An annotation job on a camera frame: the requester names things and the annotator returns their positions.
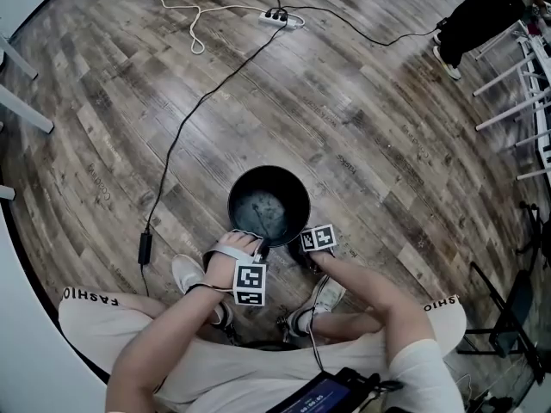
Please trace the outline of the black stand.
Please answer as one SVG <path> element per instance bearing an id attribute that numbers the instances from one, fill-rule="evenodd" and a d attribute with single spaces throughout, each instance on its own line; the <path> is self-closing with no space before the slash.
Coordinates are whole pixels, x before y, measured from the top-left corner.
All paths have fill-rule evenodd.
<path id="1" fill-rule="evenodd" d="M 535 203 L 529 205 L 525 201 L 521 201 L 519 207 L 529 215 L 531 236 L 522 248 L 516 249 L 516 255 L 520 256 L 529 250 L 531 251 L 529 264 L 529 273 L 531 274 L 539 255 L 543 256 L 544 269 L 551 263 L 551 213 L 549 214 L 549 220 L 544 222 L 540 216 L 540 208 Z"/>

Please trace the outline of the black power adapter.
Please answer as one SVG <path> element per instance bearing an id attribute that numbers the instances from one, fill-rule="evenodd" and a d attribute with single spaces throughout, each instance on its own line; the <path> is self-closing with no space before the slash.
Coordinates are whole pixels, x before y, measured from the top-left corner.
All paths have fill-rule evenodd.
<path id="1" fill-rule="evenodd" d="M 145 266 L 150 262 L 152 252 L 152 234 L 149 231 L 144 231 L 140 235 L 138 264 Z"/>

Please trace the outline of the black stool with chrome base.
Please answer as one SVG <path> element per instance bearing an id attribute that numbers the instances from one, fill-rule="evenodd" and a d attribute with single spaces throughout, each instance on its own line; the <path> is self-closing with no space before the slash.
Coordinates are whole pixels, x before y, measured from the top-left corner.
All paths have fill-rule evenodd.
<path id="1" fill-rule="evenodd" d="M 299 347 L 290 342 L 289 328 L 282 317 L 278 318 L 276 325 L 282 333 L 282 339 L 279 341 L 253 341 L 244 343 L 241 341 L 239 334 L 236 332 L 233 323 L 222 329 L 227 339 L 233 346 L 241 348 L 250 348 L 266 352 L 288 352 L 298 350 Z"/>

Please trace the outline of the black folding chair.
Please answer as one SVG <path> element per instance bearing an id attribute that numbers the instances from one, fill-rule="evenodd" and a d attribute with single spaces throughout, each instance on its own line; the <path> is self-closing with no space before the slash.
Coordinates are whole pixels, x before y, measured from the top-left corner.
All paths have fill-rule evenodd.
<path id="1" fill-rule="evenodd" d="M 542 385 L 547 374 L 543 358 L 523 327 L 528 319 L 534 298 L 530 271 L 523 269 L 517 273 L 507 299 L 503 299 L 476 262 L 470 262 L 470 268 L 485 283 L 492 302 L 498 308 L 499 316 L 492 328 L 467 329 L 463 341 L 470 349 L 457 349 L 457 354 L 498 356 L 502 359 L 509 355 L 522 355 L 534 375 L 535 382 Z M 477 349 L 468 338 L 471 335 L 488 335 L 491 349 Z"/>

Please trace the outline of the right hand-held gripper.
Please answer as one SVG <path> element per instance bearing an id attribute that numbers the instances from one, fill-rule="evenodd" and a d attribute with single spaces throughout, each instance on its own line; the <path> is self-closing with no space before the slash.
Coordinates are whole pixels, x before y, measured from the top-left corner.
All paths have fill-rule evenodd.
<path id="1" fill-rule="evenodd" d="M 333 225 L 322 225 L 305 229 L 300 234 L 301 248 L 304 252 L 326 251 L 333 254 L 336 236 Z"/>

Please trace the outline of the person's white shirt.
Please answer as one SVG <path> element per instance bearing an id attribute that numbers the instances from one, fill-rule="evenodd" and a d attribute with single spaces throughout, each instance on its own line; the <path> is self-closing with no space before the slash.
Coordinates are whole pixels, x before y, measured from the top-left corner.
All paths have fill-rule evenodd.
<path id="1" fill-rule="evenodd" d="M 176 413 L 266 413 L 294 394 L 321 369 L 348 367 L 368 377 L 378 373 L 403 388 L 387 395 L 385 410 L 464 413 L 459 390 L 434 340 L 414 342 L 385 361 L 382 334 L 364 335 L 313 350 L 274 352 L 195 340 L 154 399 Z"/>

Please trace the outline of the black screen device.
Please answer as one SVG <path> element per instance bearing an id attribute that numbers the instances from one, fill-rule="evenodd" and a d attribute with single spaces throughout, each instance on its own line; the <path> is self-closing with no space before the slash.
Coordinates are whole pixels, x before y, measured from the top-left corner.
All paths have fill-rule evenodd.
<path id="1" fill-rule="evenodd" d="M 404 386 L 398 380 L 383 380 L 378 373 L 366 378 L 347 367 L 335 375 L 322 371 L 266 413 L 359 413 L 381 394 Z"/>

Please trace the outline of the black round bucket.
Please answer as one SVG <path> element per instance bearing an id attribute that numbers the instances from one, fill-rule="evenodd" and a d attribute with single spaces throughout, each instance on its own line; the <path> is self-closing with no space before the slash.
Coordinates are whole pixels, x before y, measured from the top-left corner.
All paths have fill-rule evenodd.
<path id="1" fill-rule="evenodd" d="M 311 201 L 292 172 L 262 165 L 246 171 L 233 184 L 227 211 L 235 230 L 254 233 L 275 248 L 293 242 L 306 228 Z"/>

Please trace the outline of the person's right forearm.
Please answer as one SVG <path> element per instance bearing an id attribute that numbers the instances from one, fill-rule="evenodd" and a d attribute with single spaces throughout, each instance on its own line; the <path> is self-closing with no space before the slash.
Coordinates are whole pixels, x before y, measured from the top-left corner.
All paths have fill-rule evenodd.
<path id="1" fill-rule="evenodd" d="M 339 260 L 324 251 L 313 252 L 311 258 L 333 280 L 382 317 L 390 360 L 412 343 L 436 338 L 421 305 L 383 275 L 370 268 Z"/>

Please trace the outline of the person's right white sock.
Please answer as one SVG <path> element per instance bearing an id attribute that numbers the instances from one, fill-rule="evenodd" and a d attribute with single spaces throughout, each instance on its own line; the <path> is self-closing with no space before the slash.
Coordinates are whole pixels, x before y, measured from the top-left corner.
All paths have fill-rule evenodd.
<path id="1" fill-rule="evenodd" d="M 299 309 L 292 312 L 287 318 L 288 332 L 294 337 L 310 335 L 312 309 Z"/>

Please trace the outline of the person's right leg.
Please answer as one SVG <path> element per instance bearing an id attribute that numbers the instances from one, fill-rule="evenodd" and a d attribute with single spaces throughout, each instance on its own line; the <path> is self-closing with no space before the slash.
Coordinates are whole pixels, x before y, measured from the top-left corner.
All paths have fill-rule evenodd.
<path id="1" fill-rule="evenodd" d="M 324 312 L 313 317 L 312 332 L 333 342 L 354 341 L 382 329 L 382 323 L 367 312 L 339 314 Z"/>

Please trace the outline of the person's left forearm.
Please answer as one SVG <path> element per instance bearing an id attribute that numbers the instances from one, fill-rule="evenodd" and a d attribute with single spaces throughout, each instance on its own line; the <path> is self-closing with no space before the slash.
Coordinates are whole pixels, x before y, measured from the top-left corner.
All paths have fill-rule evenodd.
<path id="1" fill-rule="evenodd" d="M 115 361 L 105 412 L 155 413 L 155 390 L 223 298 L 204 281 L 143 329 Z"/>

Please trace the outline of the person's left hand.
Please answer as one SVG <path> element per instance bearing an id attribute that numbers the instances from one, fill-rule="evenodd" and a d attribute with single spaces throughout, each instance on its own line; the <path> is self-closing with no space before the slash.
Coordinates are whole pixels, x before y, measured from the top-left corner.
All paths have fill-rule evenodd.
<path id="1" fill-rule="evenodd" d="M 205 282 L 225 289 L 232 288 L 237 260 L 252 262 L 262 239 L 241 231 L 231 231 L 221 237 L 206 257 Z"/>

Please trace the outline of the white table frame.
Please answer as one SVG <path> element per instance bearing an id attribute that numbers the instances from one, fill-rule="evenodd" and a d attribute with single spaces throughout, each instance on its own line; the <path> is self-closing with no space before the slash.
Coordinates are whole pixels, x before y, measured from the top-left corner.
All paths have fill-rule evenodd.
<path id="1" fill-rule="evenodd" d="M 522 59 L 475 90 L 473 96 L 480 96 L 496 84 L 504 82 L 507 77 L 515 76 L 519 80 L 523 99 L 516 106 L 482 122 L 475 130 L 481 131 L 511 117 L 515 117 L 516 120 L 533 120 L 535 133 L 517 141 L 513 146 L 519 148 L 529 144 L 535 145 L 536 155 L 542 160 L 542 167 L 518 175 L 516 179 L 521 181 L 546 176 L 551 184 L 551 26 L 515 22 L 482 46 L 475 59 L 481 60 L 499 42 L 509 38 L 520 47 Z"/>

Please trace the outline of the white table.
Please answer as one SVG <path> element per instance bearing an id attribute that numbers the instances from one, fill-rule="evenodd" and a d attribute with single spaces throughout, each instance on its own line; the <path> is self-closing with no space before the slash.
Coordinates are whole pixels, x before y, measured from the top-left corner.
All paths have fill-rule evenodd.
<path id="1" fill-rule="evenodd" d="M 2 52 L 1 56 L 7 54 L 24 73 L 31 79 L 36 79 L 38 72 L 15 50 L 2 34 L 0 34 L 0 51 Z M 45 133 L 50 133 L 54 129 L 54 124 L 48 118 L 30 107 L 2 84 L 0 84 L 0 104 Z"/>

